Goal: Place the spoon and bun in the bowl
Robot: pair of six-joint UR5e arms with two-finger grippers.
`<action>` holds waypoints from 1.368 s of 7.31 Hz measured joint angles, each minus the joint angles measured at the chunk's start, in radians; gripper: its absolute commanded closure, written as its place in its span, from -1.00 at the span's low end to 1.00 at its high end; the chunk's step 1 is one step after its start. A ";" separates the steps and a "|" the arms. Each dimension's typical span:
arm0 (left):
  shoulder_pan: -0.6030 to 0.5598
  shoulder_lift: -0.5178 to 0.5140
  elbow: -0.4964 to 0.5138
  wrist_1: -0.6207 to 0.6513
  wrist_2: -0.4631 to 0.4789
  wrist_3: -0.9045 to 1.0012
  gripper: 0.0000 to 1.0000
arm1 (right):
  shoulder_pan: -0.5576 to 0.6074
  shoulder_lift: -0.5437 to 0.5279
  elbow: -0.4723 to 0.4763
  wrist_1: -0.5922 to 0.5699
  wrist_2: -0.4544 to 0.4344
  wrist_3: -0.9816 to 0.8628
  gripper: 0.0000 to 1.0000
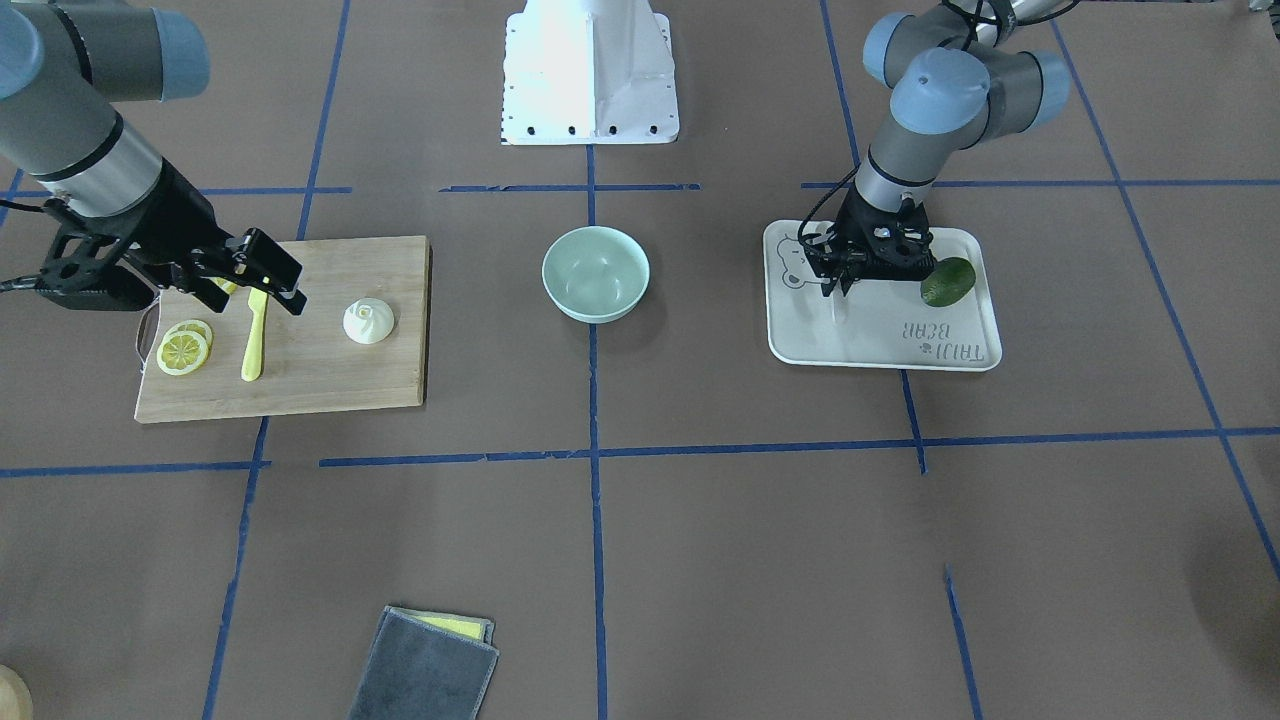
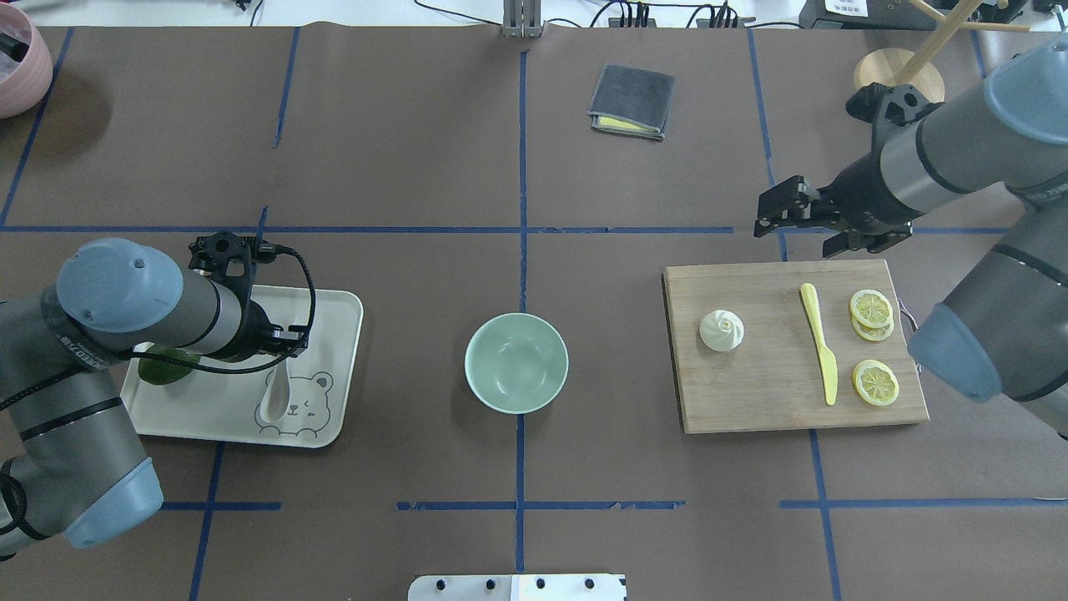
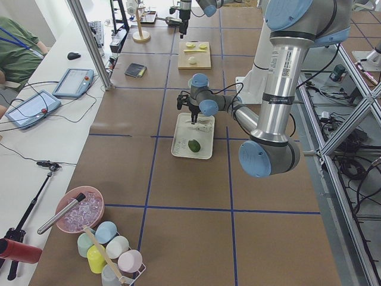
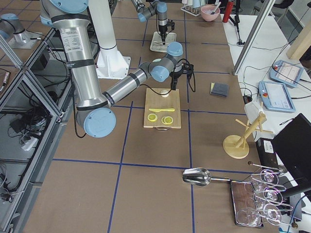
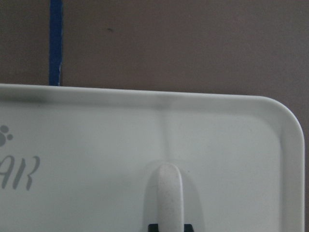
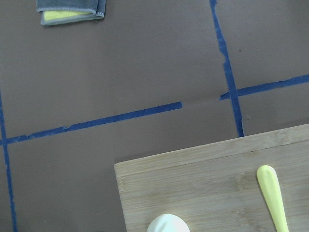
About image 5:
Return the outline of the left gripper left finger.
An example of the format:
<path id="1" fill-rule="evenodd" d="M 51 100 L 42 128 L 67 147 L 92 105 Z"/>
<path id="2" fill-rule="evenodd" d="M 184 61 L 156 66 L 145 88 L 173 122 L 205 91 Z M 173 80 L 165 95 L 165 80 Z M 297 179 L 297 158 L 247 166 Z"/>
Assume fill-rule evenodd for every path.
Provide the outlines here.
<path id="1" fill-rule="evenodd" d="M 149 224 L 148 232 L 159 232 L 158 224 Z"/>

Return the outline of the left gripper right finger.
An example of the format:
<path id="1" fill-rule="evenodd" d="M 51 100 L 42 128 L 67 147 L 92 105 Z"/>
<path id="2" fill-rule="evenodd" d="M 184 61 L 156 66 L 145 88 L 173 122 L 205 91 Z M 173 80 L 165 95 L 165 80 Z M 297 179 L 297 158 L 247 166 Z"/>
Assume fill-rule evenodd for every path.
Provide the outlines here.
<path id="1" fill-rule="evenodd" d="M 194 232 L 192 224 L 184 224 L 184 232 Z"/>

